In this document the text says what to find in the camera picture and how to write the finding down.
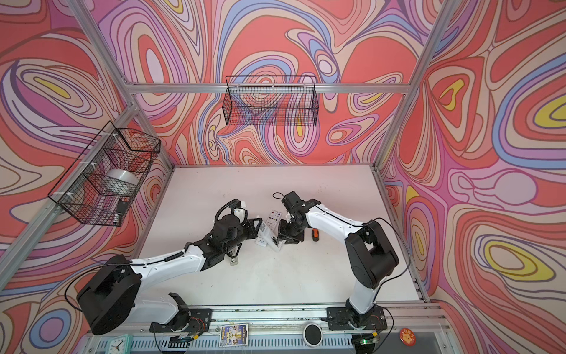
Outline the white remote control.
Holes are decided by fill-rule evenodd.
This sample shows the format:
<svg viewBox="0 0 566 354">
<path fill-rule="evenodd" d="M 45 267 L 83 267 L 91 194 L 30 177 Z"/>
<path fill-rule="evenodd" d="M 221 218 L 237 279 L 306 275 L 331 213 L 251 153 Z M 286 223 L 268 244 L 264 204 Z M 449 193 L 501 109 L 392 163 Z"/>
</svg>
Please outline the white remote control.
<svg viewBox="0 0 566 354">
<path fill-rule="evenodd" d="M 269 216 L 267 217 L 265 223 L 270 229 L 277 231 L 281 219 L 282 219 L 282 213 L 277 210 L 272 210 Z"/>
<path fill-rule="evenodd" d="M 284 240 L 277 240 L 273 230 L 265 223 L 261 223 L 255 241 L 256 245 L 268 247 L 274 252 L 280 252 L 284 246 Z"/>
</svg>

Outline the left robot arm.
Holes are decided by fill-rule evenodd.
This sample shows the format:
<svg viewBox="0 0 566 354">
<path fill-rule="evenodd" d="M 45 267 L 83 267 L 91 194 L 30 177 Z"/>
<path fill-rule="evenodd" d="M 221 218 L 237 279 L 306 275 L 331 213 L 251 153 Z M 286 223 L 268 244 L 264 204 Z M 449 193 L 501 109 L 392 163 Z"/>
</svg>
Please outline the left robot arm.
<svg viewBox="0 0 566 354">
<path fill-rule="evenodd" d="M 203 239 L 178 251 L 137 260 L 112 257 L 78 293 L 78 304 L 91 332 L 99 336 L 123 324 L 146 322 L 156 332 L 185 331 L 192 311 L 179 294 L 171 292 L 161 300 L 144 299 L 142 294 L 159 283 L 235 258 L 244 241 L 257 238 L 263 224 L 262 218 L 232 213 L 216 219 Z"/>
</svg>

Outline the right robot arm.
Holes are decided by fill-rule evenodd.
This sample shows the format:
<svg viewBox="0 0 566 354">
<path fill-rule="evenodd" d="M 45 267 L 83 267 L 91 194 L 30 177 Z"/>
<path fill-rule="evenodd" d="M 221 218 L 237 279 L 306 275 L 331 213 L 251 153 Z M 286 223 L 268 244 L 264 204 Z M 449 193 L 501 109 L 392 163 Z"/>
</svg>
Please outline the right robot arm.
<svg viewBox="0 0 566 354">
<path fill-rule="evenodd" d="M 281 202 L 289 217 L 279 222 L 278 240 L 299 244 L 305 240 L 305 230 L 311 229 L 314 234 L 323 232 L 333 237 L 346 248 L 356 283 L 345 305 L 327 308 L 322 320 L 329 329 L 386 329 L 384 308 L 375 300 L 399 265 L 399 257 L 381 224 L 375 220 L 354 221 L 331 211 L 316 199 L 305 201 L 294 191 L 283 195 Z"/>
</svg>

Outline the beige black stapler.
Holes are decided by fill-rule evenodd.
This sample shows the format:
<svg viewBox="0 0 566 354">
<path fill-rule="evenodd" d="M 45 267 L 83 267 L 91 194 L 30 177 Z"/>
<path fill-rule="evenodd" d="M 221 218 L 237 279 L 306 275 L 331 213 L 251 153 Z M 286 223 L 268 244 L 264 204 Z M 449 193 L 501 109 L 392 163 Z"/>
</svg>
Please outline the beige black stapler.
<svg viewBox="0 0 566 354">
<path fill-rule="evenodd" d="M 228 253 L 230 266 L 237 266 L 239 264 L 238 257 L 232 253 Z"/>
</svg>

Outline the colourful card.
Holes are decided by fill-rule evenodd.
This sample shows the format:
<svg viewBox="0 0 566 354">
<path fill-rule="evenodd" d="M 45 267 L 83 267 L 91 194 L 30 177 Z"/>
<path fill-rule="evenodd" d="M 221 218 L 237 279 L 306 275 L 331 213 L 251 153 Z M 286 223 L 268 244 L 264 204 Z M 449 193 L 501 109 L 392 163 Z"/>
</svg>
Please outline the colourful card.
<svg viewBox="0 0 566 354">
<path fill-rule="evenodd" d="M 249 325 L 230 324 L 221 327 L 219 346 L 222 348 L 248 346 L 249 345 Z"/>
</svg>

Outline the round black white speaker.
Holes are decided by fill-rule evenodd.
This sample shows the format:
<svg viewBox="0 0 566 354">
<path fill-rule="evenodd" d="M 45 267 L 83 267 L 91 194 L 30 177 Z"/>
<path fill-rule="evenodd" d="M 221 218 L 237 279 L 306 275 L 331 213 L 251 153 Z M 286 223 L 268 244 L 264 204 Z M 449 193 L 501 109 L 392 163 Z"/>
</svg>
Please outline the round black white speaker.
<svg viewBox="0 0 566 354">
<path fill-rule="evenodd" d="M 306 324 L 303 329 L 303 340 L 308 347 L 316 348 L 323 341 L 323 333 L 321 327 L 315 323 Z"/>
</svg>

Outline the small black item in basket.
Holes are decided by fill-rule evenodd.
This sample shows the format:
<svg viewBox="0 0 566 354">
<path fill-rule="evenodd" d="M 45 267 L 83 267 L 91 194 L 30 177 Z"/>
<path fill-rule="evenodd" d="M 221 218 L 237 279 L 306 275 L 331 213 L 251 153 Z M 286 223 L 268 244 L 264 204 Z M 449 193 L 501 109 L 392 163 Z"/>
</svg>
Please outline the small black item in basket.
<svg viewBox="0 0 566 354">
<path fill-rule="evenodd" d="M 122 218 L 127 212 L 127 209 L 128 209 L 128 202 L 119 199 L 115 210 L 117 217 Z"/>
</svg>

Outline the white tape roll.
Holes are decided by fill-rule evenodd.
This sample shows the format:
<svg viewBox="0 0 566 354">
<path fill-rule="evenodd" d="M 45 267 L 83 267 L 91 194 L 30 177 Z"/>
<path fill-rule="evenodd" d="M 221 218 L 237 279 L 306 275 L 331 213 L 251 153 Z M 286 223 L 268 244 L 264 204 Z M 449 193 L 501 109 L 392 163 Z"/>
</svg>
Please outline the white tape roll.
<svg viewBox="0 0 566 354">
<path fill-rule="evenodd" d="M 104 178 L 104 186 L 114 193 L 126 193 L 134 190 L 139 178 L 123 169 L 111 169 Z"/>
</svg>

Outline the red round badge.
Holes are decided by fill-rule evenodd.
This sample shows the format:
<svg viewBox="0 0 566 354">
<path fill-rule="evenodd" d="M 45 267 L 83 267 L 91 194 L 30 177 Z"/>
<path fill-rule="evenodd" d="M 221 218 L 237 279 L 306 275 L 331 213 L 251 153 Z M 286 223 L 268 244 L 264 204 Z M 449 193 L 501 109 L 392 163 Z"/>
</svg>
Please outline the red round badge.
<svg viewBox="0 0 566 354">
<path fill-rule="evenodd" d="M 417 343 L 415 333 L 406 327 L 399 331 L 399 340 L 407 347 L 412 347 Z"/>
</svg>

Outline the small green clock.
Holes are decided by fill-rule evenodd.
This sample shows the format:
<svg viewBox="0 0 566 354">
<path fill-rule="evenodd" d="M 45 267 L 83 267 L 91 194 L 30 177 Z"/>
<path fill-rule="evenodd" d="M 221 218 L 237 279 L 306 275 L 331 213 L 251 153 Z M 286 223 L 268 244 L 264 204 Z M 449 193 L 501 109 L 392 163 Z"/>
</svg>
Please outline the small green clock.
<svg viewBox="0 0 566 354">
<path fill-rule="evenodd" d="M 106 348 L 106 354 L 130 354 L 133 336 L 124 334 L 111 339 Z"/>
</svg>

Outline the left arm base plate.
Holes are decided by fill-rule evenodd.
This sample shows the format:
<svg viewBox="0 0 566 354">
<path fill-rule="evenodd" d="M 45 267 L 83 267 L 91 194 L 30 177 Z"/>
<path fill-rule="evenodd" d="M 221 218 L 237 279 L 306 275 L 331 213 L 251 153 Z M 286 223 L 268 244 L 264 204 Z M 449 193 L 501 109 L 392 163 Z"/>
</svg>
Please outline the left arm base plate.
<svg viewBox="0 0 566 354">
<path fill-rule="evenodd" d="M 151 333 L 188 333 L 202 335 L 209 331 L 213 310 L 211 308 L 190 308 L 180 310 L 167 324 L 152 322 Z"/>
</svg>

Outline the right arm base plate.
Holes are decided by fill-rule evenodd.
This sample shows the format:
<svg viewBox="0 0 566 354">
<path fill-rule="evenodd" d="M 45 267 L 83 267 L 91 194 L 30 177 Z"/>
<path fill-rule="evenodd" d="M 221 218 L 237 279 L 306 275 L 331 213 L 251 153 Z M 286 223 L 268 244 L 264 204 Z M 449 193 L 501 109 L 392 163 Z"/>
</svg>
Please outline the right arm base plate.
<svg viewBox="0 0 566 354">
<path fill-rule="evenodd" d="M 331 331 L 377 330 L 380 333 L 389 326 L 384 314 L 385 308 L 374 305 L 367 313 L 359 314 L 354 308 L 328 307 L 327 315 L 321 318 Z"/>
</svg>

